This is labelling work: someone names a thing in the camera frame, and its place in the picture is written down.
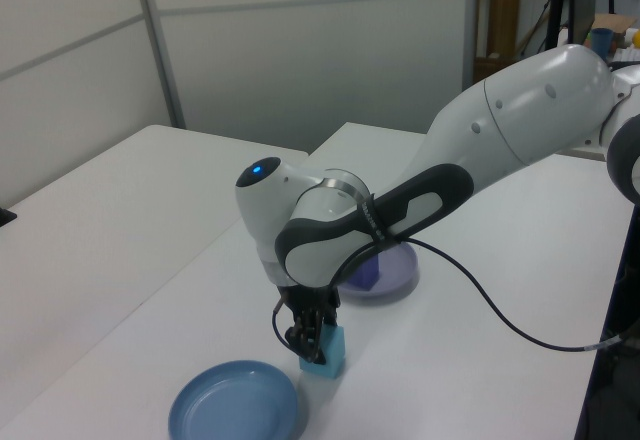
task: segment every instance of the blue plate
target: blue plate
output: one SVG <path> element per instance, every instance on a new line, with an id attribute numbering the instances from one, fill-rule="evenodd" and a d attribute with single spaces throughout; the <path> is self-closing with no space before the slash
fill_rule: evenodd
<path id="1" fill-rule="evenodd" d="M 169 414 L 172 440 L 284 440 L 298 399 L 289 378 L 262 362 L 223 363 L 191 380 Z"/>

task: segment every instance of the purple cube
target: purple cube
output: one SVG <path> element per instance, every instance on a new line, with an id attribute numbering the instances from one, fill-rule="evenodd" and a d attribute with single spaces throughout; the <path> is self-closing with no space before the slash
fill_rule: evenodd
<path id="1" fill-rule="evenodd" d="M 360 265 L 346 283 L 363 290 L 371 290 L 378 278 L 380 278 L 380 268 L 378 266 L 378 255 L 375 255 Z"/>

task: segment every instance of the black stand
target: black stand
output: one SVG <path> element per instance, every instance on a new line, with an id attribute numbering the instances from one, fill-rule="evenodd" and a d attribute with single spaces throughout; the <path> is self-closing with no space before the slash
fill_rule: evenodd
<path id="1" fill-rule="evenodd" d="M 15 213 L 5 210 L 4 208 L 0 208 L 0 227 L 15 220 L 16 218 L 18 218 L 18 216 Z"/>

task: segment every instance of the black grip band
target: black grip band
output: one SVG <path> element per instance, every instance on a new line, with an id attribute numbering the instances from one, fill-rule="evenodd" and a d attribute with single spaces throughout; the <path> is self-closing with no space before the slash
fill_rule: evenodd
<path id="1" fill-rule="evenodd" d="M 398 244 L 376 212 L 373 195 L 369 195 L 364 202 L 358 204 L 358 213 L 363 216 L 376 248 L 382 251 Z"/>

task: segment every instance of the black cable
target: black cable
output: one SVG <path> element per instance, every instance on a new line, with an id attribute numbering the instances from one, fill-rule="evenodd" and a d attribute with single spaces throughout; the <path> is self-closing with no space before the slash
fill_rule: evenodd
<path id="1" fill-rule="evenodd" d="M 278 330 L 278 325 L 276 325 L 276 317 L 278 316 L 279 310 L 280 310 L 279 308 L 273 309 L 273 314 L 271 315 L 271 326 L 273 327 L 273 331 L 275 332 L 276 337 L 278 337 L 278 340 L 280 340 L 280 343 L 283 344 L 288 350 L 291 350 L 293 353 L 297 355 L 297 353 L 294 352 L 293 348 L 291 348 L 291 346 L 289 345 L 289 342 L 287 342 L 284 338 L 282 338 L 282 335 L 280 335 L 280 331 Z"/>
<path id="2" fill-rule="evenodd" d="M 536 32 L 536 30 L 538 30 L 538 27 L 542 23 L 542 17 L 544 16 L 544 12 L 547 11 L 547 8 L 549 8 L 550 3 L 551 3 L 551 0 L 547 0 L 547 3 L 545 3 L 544 6 L 542 7 L 542 12 L 540 13 L 540 16 L 538 17 L 538 20 L 536 21 L 536 23 L 533 25 L 533 29 L 531 30 L 531 35 L 527 39 L 527 42 L 524 44 L 524 47 L 522 47 L 522 50 L 520 50 L 521 57 L 524 57 L 524 54 L 527 51 L 527 47 L 529 46 L 529 43 L 531 43 L 531 39 L 533 38 L 533 34 Z"/>
<path id="3" fill-rule="evenodd" d="M 476 287 L 476 289 L 480 292 L 480 295 L 482 295 L 482 297 L 489 304 L 491 309 L 500 318 L 500 320 L 502 320 L 505 323 L 505 325 L 507 325 L 507 327 L 509 327 L 511 330 L 516 332 L 521 337 L 529 340 L 532 343 L 535 343 L 536 345 L 539 345 L 539 346 L 544 347 L 544 348 L 548 348 L 550 350 L 557 350 L 559 352 L 587 352 L 587 351 L 591 351 L 591 350 L 601 350 L 603 348 L 607 348 L 607 347 L 610 347 L 612 345 L 616 345 L 616 344 L 624 341 L 624 338 L 621 338 L 622 334 L 617 335 L 617 336 L 615 336 L 613 338 L 610 338 L 608 340 L 604 340 L 604 341 L 602 341 L 600 343 L 596 343 L 594 345 L 586 345 L 584 347 L 562 347 L 562 346 L 558 346 L 558 345 L 551 345 L 550 343 L 546 343 L 546 342 L 543 342 L 541 340 L 538 340 L 537 338 L 534 338 L 531 335 L 523 332 L 518 327 L 516 327 L 513 323 L 511 323 L 509 321 L 509 319 L 507 317 L 505 317 L 502 314 L 502 312 L 498 309 L 496 304 L 493 303 L 493 300 L 491 300 L 489 295 L 487 295 L 487 292 L 484 291 L 484 288 L 482 288 L 482 286 L 480 285 L 478 280 L 476 280 L 476 278 L 471 274 L 471 272 L 469 272 L 469 270 L 464 268 L 464 266 L 462 266 L 462 264 L 460 264 L 456 259 L 454 259 L 451 256 L 447 255 L 442 250 L 439 250 L 436 247 L 433 247 L 433 246 L 429 245 L 428 243 L 422 242 L 420 240 L 416 240 L 415 238 L 406 238 L 403 241 L 405 241 L 407 243 L 413 243 L 415 245 L 418 245 L 418 246 L 420 246 L 422 248 L 425 248 L 425 249 L 435 253 L 436 255 L 439 255 L 440 257 L 444 258 L 446 261 L 451 263 L 458 270 L 460 270 L 469 280 L 471 280 L 471 283 L 473 283 L 473 285 Z"/>
<path id="4" fill-rule="evenodd" d="M 520 335 L 524 339 L 526 339 L 526 340 L 528 340 L 528 341 L 530 341 L 532 343 L 535 343 L 536 345 L 538 345 L 540 347 L 547 348 L 549 350 L 556 350 L 556 351 L 559 351 L 559 352 L 588 352 L 588 351 L 592 351 L 592 350 L 602 350 L 604 348 L 608 348 L 608 347 L 611 347 L 613 345 L 617 345 L 619 343 L 622 343 L 627 337 L 627 332 L 623 332 L 623 333 L 621 333 L 619 335 L 616 335 L 615 337 L 609 338 L 609 339 L 604 340 L 604 341 L 602 341 L 600 343 L 596 343 L 596 344 L 593 344 L 593 345 L 585 345 L 585 346 L 582 346 L 582 347 L 564 347 L 564 346 L 559 346 L 559 345 L 552 345 L 550 343 L 543 342 L 542 340 L 538 340 L 537 338 L 532 337 L 528 333 L 523 332 L 518 327 L 516 327 L 513 323 L 511 323 L 511 321 L 509 321 L 509 319 L 507 317 L 505 317 L 504 314 L 500 311 L 500 309 L 496 306 L 496 304 L 493 302 L 493 300 L 491 300 L 491 297 L 489 297 L 487 292 L 485 292 L 484 288 L 482 288 L 482 285 L 480 285 L 480 282 L 478 282 L 478 280 L 476 280 L 476 278 L 473 276 L 473 274 L 471 272 L 469 272 L 469 270 L 467 270 L 455 258 L 453 258 L 450 255 L 446 254 L 442 250 L 440 250 L 440 249 L 438 249 L 438 248 L 436 248 L 436 247 L 434 247 L 432 245 L 429 245 L 428 243 L 425 243 L 425 242 L 423 242 L 421 240 L 416 240 L 415 238 L 405 238 L 402 241 L 404 241 L 406 243 L 413 243 L 414 245 L 418 245 L 419 247 L 422 247 L 422 248 L 424 248 L 426 250 L 429 250 L 430 252 L 435 253 L 436 255 L 439 255 L 440 257 L 442 257 L 443 259 L 445 259 L 446 261 L 451 263 L 454 267 L 456 267 L 458 270 L 460 270 L 460 272 L 462 272 L 471 281 L 471 283 L 473 283 L 474 287 L 476 287 L 478 292 L 480 292 L 480 295 L 482 295 L 482 298 L 484 298 L 484 300 L 487 302 L 487 304 L 489 304 L 489 306 L 494 311 L 494 313 L 498 316 L 498 318 L 500 318 L 500 320 L 502 320 L 502 322 L 507 327 L 509 327 L 511 330 L 513 330 L 515 333 L 517 333 L 518 335 Z M 364 245 L 364 246 L 360 247 L 355 252 L 353 252 L 351 255 L 349 255 L 347 257 L 347 259 L 344 262 L 342 262 L 342 265 L 340 265 L 340 268 L 338 268 L 336 273 L 333 275 L 333 278 L 329 282 L 329 287 L 333 287 L 335 285 L 335 283 L 342 276 L 342 273 L 344 272 L 344 270 L 347 268 L 347 266 L 356 257 L 358 257 L 362 253 L 366 252 L 367 250 L 369 250 L 373 246 L 374 246 L 374 243 L 371 242 L 371 243 L 369 243 L 367 245 Z M 278 315 L 278 312 L 280 311 L 280 307 L 283 305 L 284 302 L 285 302 L 285 298 L 281 297 L 280 301 L 278 302 L 276 307 L 273 309 L 273 315 L 271 316 L 271 325 L 272 325 L 273 331 L 275 332 L 276 337 L 278 338 L 280 343 L 282 343 L 282 345 L 284 345 L 288 350 L 291 350 L 293 353 L 296 353 L 291 348 L 289 343 L 284 338 L 282 338 L 282 336 L 280 335 L 280 332 L 278 330 L 278 326 L 276 325 L 276 316 Z M 637 324 L 638 324 L 638 322 L 636 322 L 636 324 L 634 324 L 634 326 L 632 328 L 637 329 L 638 328 Z"/>

